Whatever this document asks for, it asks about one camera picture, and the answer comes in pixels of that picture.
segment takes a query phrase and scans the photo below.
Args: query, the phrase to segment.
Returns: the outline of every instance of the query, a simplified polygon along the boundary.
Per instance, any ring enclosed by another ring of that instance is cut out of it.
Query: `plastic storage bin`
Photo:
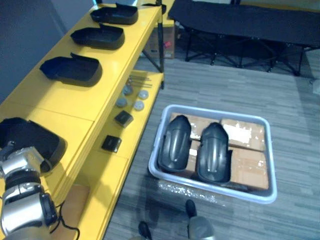
[[[176,176],[167,172],[163,172],[157,163],[158,152],[160,146],[162,144],[163,136],[166,132],[166,127],[170,122],[170,116],[172,113],[180,113],[180,114],[188,114],[194,115],[204,118],[212,118],[212,119],[234,119],[239,121],[245,121],[250,123],[255,123],[264,126],[265,131],[265,159],[267,165],[267,174],[269,181],[269,188],[267,190],[255,190],[250,192],[242,192],[239,190],[234,190],[226,187],[221,187],[217,185],[212,185],[209,183],[192,180],[182,176]],[[183,184],[186,186],[194,187],[197,189],[206,190],[213,193],[223,194],[230,197],[239,198],[246,201],[251,201],[259,204],[270,204],[274,202],[277,198],[277,183],[276,183],[276,175],[275,175],[275,165],[272,151],[272,142],[271,142],[271,132],[270,125],[262,117],[245,115],[233,112],[226,111],[217,111],[210,110],[205,108],[198,108],[192,106],[184,106],[184,105],[169,105],[167,106],[161,116],[161,122],[158,126],[158,130],[156,133],[156,137],[153,144],[153,150],[149,159],[149,171],[156,178],[175,182],[178,184]]]

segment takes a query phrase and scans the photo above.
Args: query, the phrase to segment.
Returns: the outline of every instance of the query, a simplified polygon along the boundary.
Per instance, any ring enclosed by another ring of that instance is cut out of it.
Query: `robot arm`
[[[58,219],[56,207],[41,185],[43,157],[32,147],[10,153],[10,141],[0,151],[2,195],[1,228],[5,240],[50,240],[49,226]]]

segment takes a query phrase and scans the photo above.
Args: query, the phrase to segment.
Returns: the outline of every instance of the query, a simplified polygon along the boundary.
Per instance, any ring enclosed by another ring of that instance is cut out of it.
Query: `cardboard box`
[[[71,227],[77,227],[85,208],[90,188],[88,186],[74,184],[62,206],[62,217],[65,224]],[[62,224],[51,234],[53,240],[73,240],[77,232],[65,228]]]
[[[265,128],[262,125],[238,121],[233,119],[222,119],[221,125],[229,136],[229,146],[264,151]]]
[[[192,176],[196,172],[196,163],[197,163],[197,153],[198,153],[198,148],[200,146],[200,142],[193,140],[191,142],[191,147],[189,150],[189,158],[188,158],[188,163],[186,165],[186,168],[183,172],[177,172],[176,175],[185,177],[185,178],[192,178]]]
[[[176,113],[176,112],[171,114],[170,121],[172,121],[173,119],[175,119],[179,115],[184,115],[188,119],[188,121],[191,125],[190,138],[193,140],[200,140],[202,131],[206,127],[208,127],[211,123],[219,123],[219,120],[217,120],[217,119],[181,114],[181,113]]]
[[[175,58],[176,27],[163,27],[163,55],[166,59]],[[155,28],[146,43],[144,50],[152,57],[159,58],[158,29]]]
[[[232,150],[230,182],[263,190],[269,188],[263,152],[236,147],[229,147],[229,150]]]

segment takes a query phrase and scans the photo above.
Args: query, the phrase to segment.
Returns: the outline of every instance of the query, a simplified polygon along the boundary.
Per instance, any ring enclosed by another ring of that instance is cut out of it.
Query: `black cable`
[[[58,217],[58,223],[57,223],[57,225],[50,231],[50,234],[52,234],[57,228],[58,228],[58,226],[60,225],[60,223],[62,223],[62,225],[66,228],[66,229],[70,229],[70,230],[75,230],[76,231],[76,233],[77,233],[77,236],[76,236],[76,239],[75,240],[78,240],[79,238],[80,238],[80,230],[79,230],[79,228],[77,228],[77,227],[72,227],[72,226],[69,226],[69,225],[67,225],[66,223],[65,223],[65,220],[64,220],[64,218],[63,218],[63,216],[62,216],[62,207],[63,207],[63,205],[65,204],[65,201],[63,201],[61,204],[59,204],[58,206],[56,206],[56,208],[59,208],[60,207],[60,209],[59,209],[59,217]]]

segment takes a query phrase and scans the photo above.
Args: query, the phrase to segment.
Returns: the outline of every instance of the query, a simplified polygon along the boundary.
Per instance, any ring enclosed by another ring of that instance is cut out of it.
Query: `gray round knob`
[[[134,89],[131,85],[126,84],[124,85],[124,88],[122,89],[122,92],[124,95],[128,96],[131,95],[134,92]]]
[[[119,108],[123,108],[127,105],[127,99],[125,97],[119,97],[116,100],[115,105]]]
[[[141,98],[142,100],[146,100],[149,97],[149,93],[147,90],[141,90],[138,93],[138,97]]]
[[[134,108],[135,110],[137,110],[137,111],[141,111],[142,109],[145,108],[145,104],[144,104],[143,101],[139,101],[139,100],[138,100],[138,101],[136,101],[136,102],[134,103],[133,108]]]

